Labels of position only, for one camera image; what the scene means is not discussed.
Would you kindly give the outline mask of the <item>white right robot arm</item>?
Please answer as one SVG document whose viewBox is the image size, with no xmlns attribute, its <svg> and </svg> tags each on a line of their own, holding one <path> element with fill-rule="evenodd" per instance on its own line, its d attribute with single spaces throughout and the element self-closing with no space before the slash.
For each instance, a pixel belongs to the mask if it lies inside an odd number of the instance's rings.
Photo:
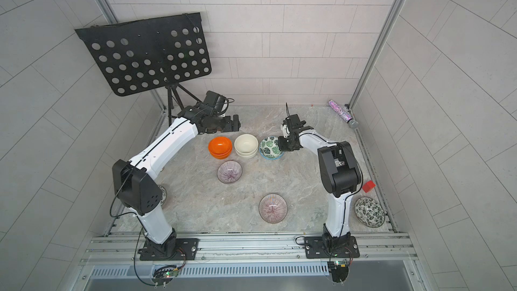
<svg viewBox="0 0 517 291">
<path fill-rule="evenodd" d="M 287 118 L 281 125 L 278 143 L 282 152 L 307 149 L 316 154 L 320 177 L 328 193 L 329 210 L 324 233 L 336 239 L 350 233 L 351 202 L 363 175 L 350 143 L 330 141 L 304 121 Z"/>
</svg>

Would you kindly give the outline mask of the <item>orange plastic bowl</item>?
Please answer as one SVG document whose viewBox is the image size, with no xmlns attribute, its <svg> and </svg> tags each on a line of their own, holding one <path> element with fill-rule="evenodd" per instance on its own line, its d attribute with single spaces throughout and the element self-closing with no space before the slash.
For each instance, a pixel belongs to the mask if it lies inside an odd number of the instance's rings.
<svg viewBox="0 0 517 291">
<path fill-rule="evenodd" d="M 229 151 L 232 151 L 232 142 L 227 137 L 215 137 L 210 141 L 208 145 L 208 150 L 210 154 L 224 154 Z"/>
<path fill-rule="evenodd" d="M 222 160 L 222 159 L 226 159 L 228 156 L 231 155 L 231 151 L 227 152 L 227 153 L 224 153 L 224 154 L 213 154 L 211 153 L 211 155 L 216 158 L 216 159 L 219 159 L 219 160 Z"/>
</svg>

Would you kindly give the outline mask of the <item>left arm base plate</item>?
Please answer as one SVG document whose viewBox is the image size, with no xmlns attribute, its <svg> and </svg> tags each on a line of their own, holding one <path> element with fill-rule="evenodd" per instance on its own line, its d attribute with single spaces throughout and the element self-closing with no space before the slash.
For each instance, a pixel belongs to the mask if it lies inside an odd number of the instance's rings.
<svg viewBox="0 0 517 291">
<path fill-rule="evenodd" d="M 144 246 L 137 251 L 140 261 L 190 261 L 194 260 L 199 246 L 198 238 L 170 238 L 156 244 L 145 238 Z"/>
</svg>

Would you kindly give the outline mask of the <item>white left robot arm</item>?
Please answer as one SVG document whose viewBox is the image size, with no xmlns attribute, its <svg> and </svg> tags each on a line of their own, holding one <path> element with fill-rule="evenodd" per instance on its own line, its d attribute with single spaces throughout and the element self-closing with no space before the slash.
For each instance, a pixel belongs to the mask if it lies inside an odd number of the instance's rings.
<svg viewBox="0 0 517 291">
<path fill-rule="evenodd" d="M 175 234 L 160 205 L 163 193 L 155 182 L 159 172 L 197 136 L 237 132 L 239 117 L 225 115 L 233 102 L 232 98 L 208 91 L 203 101 L 184 107 L 169 128 L 142 152 L 129 161 L 114 163 L 114 198 L 129 210 L 128 214 L 138 218 L 148 241 L 165 245 Z"/>
</svg>

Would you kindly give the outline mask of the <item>cream ceramic bowl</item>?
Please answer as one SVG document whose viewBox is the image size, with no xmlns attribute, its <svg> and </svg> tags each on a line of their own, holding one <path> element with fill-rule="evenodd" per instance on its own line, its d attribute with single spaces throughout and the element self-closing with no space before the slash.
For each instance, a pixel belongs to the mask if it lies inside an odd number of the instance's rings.
<svg viewBox="0 0 517 291">
<path fill-rule="evenodd" d="M 241 158 L 252 158 L 253 156 L 255 156 L 257 154 L 257 152 L 258 152 L 258 150 L 255 150 L 255 151 L 249 152 L 249 153 L 241 153 L 238 150 L 236 151 L 237 155 Z"/>
<path fill-rule="evenodd" d="M 259 147 L 257 138 L 251 134 L 242 134 L 234 141 L 235 150 L 239 154 L 248 155 L 253 154 Z"/>
</svg>

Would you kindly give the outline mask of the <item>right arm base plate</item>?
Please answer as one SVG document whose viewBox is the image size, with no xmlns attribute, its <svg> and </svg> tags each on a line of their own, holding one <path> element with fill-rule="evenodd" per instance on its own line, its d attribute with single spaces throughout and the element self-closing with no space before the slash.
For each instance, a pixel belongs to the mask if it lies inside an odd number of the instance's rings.
<svg viewBox="0 0 517 291">
<path fill-rule="evenodd" d="M 359 246 L 354 236 L 344 236 L 338 241 L 323 237 L 304 237 L 307 259 L 356 259 L 360 257 Z"/>
</svg>

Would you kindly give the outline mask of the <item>green leaf pattern bowl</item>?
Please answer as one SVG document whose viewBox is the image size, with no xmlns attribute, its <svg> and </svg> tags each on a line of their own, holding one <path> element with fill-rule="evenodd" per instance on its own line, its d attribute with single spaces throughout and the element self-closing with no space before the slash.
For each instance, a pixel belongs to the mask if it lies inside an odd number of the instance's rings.
<svg viewBox="0 0 517 291">
<path fill-rule="evenodd" d="M 278 156 L 262 154 L 262 157 L 264 157 L 264 158 L 266 158 L 268 160 L 277 160 L 277 159 L 281 158 L 282 156 L 283 156 L 282 154 L 280 154 Z"/>
</svg>

